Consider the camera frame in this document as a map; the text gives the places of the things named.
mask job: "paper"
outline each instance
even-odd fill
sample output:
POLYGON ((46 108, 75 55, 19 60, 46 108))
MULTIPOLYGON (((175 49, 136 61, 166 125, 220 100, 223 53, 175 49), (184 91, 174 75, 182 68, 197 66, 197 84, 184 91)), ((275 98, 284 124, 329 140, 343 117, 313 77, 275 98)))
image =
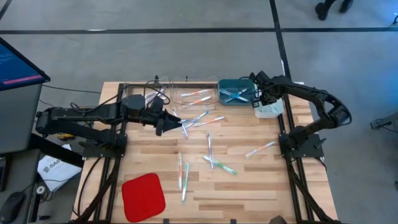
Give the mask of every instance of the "paper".
MULTIPOLYGON (((69 144, 65 144, 62 147, 71 150, 69 144)), ((81 172, 81 168, 62 162, 59 159, 51 156, 44 156, 39 161, 37 166, 37 172, 40 174, 43 180, 65 180, 63 182, 56 181, 44 181, 51 192, 58 190, 63 184, 68 182, 74 175, 81 172)))

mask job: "wooden tabletop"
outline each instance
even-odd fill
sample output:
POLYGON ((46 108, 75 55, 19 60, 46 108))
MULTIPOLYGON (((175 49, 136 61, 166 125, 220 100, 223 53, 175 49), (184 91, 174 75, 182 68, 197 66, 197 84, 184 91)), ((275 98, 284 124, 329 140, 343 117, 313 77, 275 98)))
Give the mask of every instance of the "wooden tabletop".
MULTIPOLYGON (((104 83, 100 102, 114 96, 118 85, 118 82, 104 83)), ((291 96, 290 104, 296 125, 313 121, 307 101, 291 96)), ((171 111, 172 105, 165 107, 171 111)), ((178 116, 192 119, 201 113, 178 111, 178 116)), ((164 218, 169 218, 171 223, 229 223, 231 219, 237 219, 238 223, 267 223, 278 215, 282 215, 289 223, 295 223, 286 164, 280 156, 279 145, 275 144, 249 159, 245 158, 248 152, 277 140, 280 133, 278 120, 258 119, 250 106, 223 106, 218 103, 215 110, 210 111, 203 120, 218 116, 226 116, 226 119, 189 128, 188 140, 184 139, 180 129, 167 131, 158 137, 153 126, 127 125, 128 144, 126 155, 121 160, 112 223, 128 223, 124 215, 121 185, 151 172, 160 178, 166 209, 145 220, 145 223, 160 223, 164 218), (203 155, 208 154, 208 131, 213 139, 213 157, 237 171, 238 175, 217 167, 211 169, 210 164, 203 159, 203 155), (190 164, 184 204, 178 189, 178 152, 182 153, 183 161, 190 164)), ((289 130, 286 115, 284 117, 286 130, 289 130)), ((95 128, 104 129, 107 125, 96 123, 95 128)), ((85 162, 78 192, 95 160, 91 158, 85 162)), ((103 161, 100 160, 87 181, 82 210, 98 192, 103 161)), ((303 163, 310 193, 327 215, 337 219, 325 168, 312 158, 304 158, 303 163)), ((306 218, 303 197, 299 195, 302 216, 306 218)), ((105 217, 107 202, 108 194, 104 196, 102 218, 105 217)))

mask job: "mouse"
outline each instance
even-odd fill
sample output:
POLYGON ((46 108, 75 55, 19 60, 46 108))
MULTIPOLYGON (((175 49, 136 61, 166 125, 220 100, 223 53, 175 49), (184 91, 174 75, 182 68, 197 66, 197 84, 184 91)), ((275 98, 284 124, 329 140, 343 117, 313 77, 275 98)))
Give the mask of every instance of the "mouse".
POLYGON ((23 192, 10 194, 0 209, 0 222, 3 224, 12 223, 17 218, 24 200, 25 194, 23 192))

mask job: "desk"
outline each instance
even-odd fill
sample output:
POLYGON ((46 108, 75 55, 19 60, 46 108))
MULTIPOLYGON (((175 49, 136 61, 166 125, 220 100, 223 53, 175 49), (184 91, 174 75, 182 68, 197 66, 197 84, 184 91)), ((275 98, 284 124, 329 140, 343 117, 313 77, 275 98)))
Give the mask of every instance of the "desk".
MULTIPOLYGON (((116 82, 106 82, 100 102, 114 96, 118 85, 116 82)), ((142 91, 134 89, 133 93, 142 91)), ((296 125, 306 125, 313 121, 307 101, 292 96, 290 104, 296 125)), ((172 105, 165 107, 171 111, 172 105)), ((192 119, 200 113, 202 111, 187 111, 178 112, 178 115, 183 119, 192 119)), ((205 119, 224 115, 227 116, 225 120, 188 129, 189 140, 183 138, 180 129, 167 131, 162 137, 157 137, 152 126, 129 123, 126 128, 128 144, 121 160, 111 222, 128 223, 124 215, 121 185, 150 172, 155 172, 160 178, 166 209, 145 220, 145 223, 161 223, 164 218, 170 219, 170 223, 229 223, 231 219, 237 219, 238 223, 265 223, 277 215, 282 215, 289 223, 295 222, 286 163, 280 156, 279 145, 261 151, 250 159, 244 156, 277 139, 280 133, 278 120, 258 119, 250 106, 220 104, 205 119), (213 157, 236 170, 238 175, 219 168, 212 170, 210 164, 203 160, 203 155, 208 154, 207 131, 213 138, 213 157), (182 152, 184 162, 190 163, 184 205, 178 190, 178 151, 182 152)), ((107 126, 97 123, 95 128, 104 129, 107 126)), ((79 191, 95 160, 88 159, 85 162, 79 191)), ((103 161, 104 159, 100 160, 87 181, 82 210, 90 204, 98 191, 103 161)), ((303 159, 303 163, 310 193, 326 214, 337 219, 325 168, 311 158, 303 159)), ((105 195, 101 218, 105 217, 107 202, 108 195, 105 195)), ((301 196, 300 205, 305 218, 301 196)))

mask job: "teal container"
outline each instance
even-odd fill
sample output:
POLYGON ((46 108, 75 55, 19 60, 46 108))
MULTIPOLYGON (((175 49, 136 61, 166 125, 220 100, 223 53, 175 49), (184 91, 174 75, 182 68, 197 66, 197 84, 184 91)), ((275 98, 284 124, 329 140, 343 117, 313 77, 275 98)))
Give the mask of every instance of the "teal container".
POLYGON ((219 83, 220 89, 225 89, 226 91, 228 91, 230 93, 234 93, 234 94, 239 93, 241 90, 243 90, 245 88, 248 89, 240 95, 243 98, 248 99, 249 100, 248 102, 244 102, 244 101, 238 100, 238 99, 232 99, 231 101, 226 103, 225 101, 227 99, 229 99, 230 96, 220 92, 219 101, 222 105, 226 105, 226 106, 251 105, 251 99, 254 96, 254 83, 252 80, 224 79, 224 80, 220 80, 218 83, 219 83))

